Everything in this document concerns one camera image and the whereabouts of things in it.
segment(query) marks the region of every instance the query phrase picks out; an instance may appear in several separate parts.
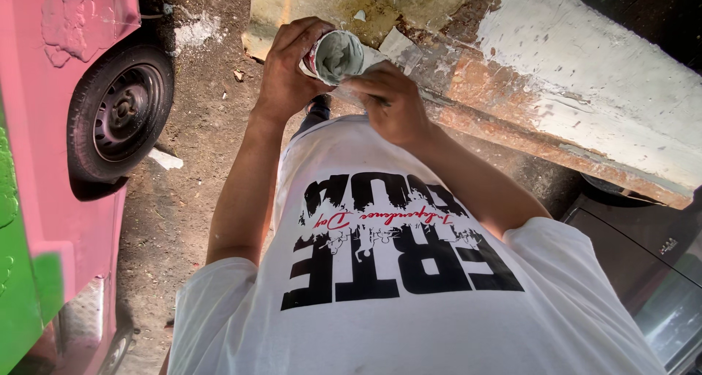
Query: paint-stained hand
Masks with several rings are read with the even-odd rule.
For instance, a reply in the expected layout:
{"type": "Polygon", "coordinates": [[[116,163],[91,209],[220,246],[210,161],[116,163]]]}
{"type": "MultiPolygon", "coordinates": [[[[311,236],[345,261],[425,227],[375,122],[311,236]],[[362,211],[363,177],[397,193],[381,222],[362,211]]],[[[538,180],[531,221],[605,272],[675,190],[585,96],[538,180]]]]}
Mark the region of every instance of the paint-stained hand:
{"type": "Polygon", "coordinates": [[[368,111],[371,127],[383,139],[408,147],[427,140],[434,125],[427,118],[417,85],[391,64],[375,64],[362,75],[342,82],[353,90],[368,111]]]}
{"type": "Polygon", "coordinates": [[[294,20],[278,29],[263,66],[261,91],[252,113],[285,124],[316,95],[334,89],[305,75],[299,66],[314,42],[334,29],[333,24],[317,17],[294,20]]]}

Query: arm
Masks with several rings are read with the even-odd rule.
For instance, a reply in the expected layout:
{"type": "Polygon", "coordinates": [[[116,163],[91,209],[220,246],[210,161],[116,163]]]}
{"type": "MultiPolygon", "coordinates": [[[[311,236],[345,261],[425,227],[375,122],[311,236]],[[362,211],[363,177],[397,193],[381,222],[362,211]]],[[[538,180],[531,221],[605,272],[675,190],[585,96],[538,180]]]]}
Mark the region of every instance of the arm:
{"type": "Polygon", "coordinates": [[[528,191],[431,123],[416,84],[390,62],[374,65],[342,85],[358,94],[378,134],[436,173],[494,236],[502,239],[505,231],[522,227],[530,218],[551,217],[528,191]]]}
{"type": "Polygon", "coordinates": [[[298,67],[312,44],[334,27],[317,17],[283,25],[263,68],[256,105],[212,216],[206,263],[242,257],[258,265],[268,231],[283,129],[315,95],[332,89],[298,67]]]}

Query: paint can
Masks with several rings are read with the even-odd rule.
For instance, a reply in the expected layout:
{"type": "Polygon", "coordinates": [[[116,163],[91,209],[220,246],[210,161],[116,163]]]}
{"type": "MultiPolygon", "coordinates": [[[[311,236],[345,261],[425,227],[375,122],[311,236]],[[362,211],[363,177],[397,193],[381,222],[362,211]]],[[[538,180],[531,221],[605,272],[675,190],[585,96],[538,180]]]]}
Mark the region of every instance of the paint can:
{"type": "Polygon", "coordinates": [[[303,57],[307,69],[326,85],[339,85],[344,75],[360,75],[363,68],[361,41],[348,30],[325,33],[303,57]]]}

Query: man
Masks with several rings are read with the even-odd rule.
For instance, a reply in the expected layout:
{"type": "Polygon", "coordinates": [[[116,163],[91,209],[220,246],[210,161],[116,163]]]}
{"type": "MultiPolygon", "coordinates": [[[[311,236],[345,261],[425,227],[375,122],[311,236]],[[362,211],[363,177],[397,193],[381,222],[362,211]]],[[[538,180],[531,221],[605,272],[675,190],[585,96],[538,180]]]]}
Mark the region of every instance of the man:
{"type": "Polygon", "coordinates": [[[169,373],[664,373],[588,237],[432,124],[390,63],[342,83],[367,118],[325,120],[317,98],[279,154],[332,90],[298,67],[332,29],[276,35],[169,373]]]}

